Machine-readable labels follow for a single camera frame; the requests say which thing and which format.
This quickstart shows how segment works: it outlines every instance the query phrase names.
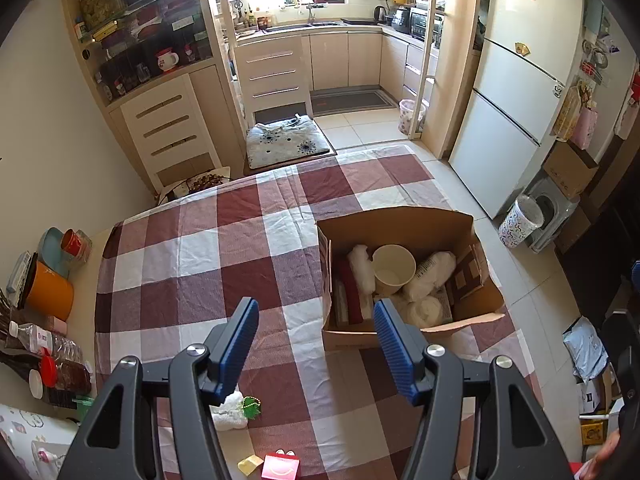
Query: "orange mug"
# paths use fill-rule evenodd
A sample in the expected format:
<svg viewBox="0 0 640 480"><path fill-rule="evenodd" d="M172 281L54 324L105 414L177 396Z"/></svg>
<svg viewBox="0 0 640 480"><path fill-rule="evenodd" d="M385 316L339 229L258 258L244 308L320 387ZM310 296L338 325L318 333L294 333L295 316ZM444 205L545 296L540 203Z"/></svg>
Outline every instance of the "orange mug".
<svg viewBox="0 0 640 480"><path fill-rule="evenodd" d="M66 321L74 302L74 286L45 264L36 261L33 282L25 290L27 303L47 316Z"/></svg>

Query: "refrigerator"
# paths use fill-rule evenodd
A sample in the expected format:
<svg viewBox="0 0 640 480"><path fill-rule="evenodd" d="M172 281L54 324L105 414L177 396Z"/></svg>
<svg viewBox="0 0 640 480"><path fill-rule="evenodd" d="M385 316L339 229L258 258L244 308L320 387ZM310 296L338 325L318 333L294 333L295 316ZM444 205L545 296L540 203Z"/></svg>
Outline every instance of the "refrigerator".
<svg viewBox="0 0 640 480"><path fill-rule="evenodd" d="M490 0L478 72L449 163L491 218L552 145L549 131L582 39L582 1Z"/></svg>

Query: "tile floor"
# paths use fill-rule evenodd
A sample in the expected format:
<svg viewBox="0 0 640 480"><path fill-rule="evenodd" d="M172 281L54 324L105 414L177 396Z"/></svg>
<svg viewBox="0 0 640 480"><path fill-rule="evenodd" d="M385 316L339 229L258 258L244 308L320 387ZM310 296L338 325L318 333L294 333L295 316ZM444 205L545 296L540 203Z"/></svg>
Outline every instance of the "tile floor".
<svg viewBox="0 0 640 480"><path fill-rule="evenodd" d="M316 122L339 153L367 149L370 146L363 144L383 141L409 145L451 205L474 217L476 233L500 280L513 322L529 346L546 414L569 460L578 462L582 452L578 403L562 332L580 313L553 246L540 254L526 246L506 248L498 238L496 222L487 218L447 162L436 160L419 140L407 140L400 134L397 119L398 110L373 110L319 117Z"/></svg>

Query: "trash can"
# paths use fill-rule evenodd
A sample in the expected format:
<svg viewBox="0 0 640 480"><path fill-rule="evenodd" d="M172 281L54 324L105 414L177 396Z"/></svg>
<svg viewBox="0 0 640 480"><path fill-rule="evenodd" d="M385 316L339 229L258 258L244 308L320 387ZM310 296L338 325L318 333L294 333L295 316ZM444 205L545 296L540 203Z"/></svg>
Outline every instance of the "trash can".
<svg viewBox="0 0 640 480"><path fill-rule="evenodd" d="M409 126L411 126L411 117L414 114L415 101L412 99L402 99L400 101L400 121L398 123L398 130L405 135L409 135ZM420 103L420 111L418 112L418 124L424 117L424 113L427 111L427 107L424 103Z"/></svg>
<svg viewBox="0 0 640 480"><path fill-rule="evenodd" d="M511 206L507 218L498 228L498 236L507 247L517 247L533 231L542 227L545 216L530 196L520 195Z"/></svg>

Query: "pink gift box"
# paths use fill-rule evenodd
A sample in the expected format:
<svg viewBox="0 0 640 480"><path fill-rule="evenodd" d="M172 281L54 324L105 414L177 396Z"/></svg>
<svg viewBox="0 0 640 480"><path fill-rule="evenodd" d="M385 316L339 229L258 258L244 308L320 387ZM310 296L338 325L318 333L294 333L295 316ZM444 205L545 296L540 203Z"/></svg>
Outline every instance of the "pink gift box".
<svg viewBox="0 0 640 480"><path fill-rule="evenodd" d="M267 454L262 464L262 478L295 480L300 459L295 455Z"/></svg>

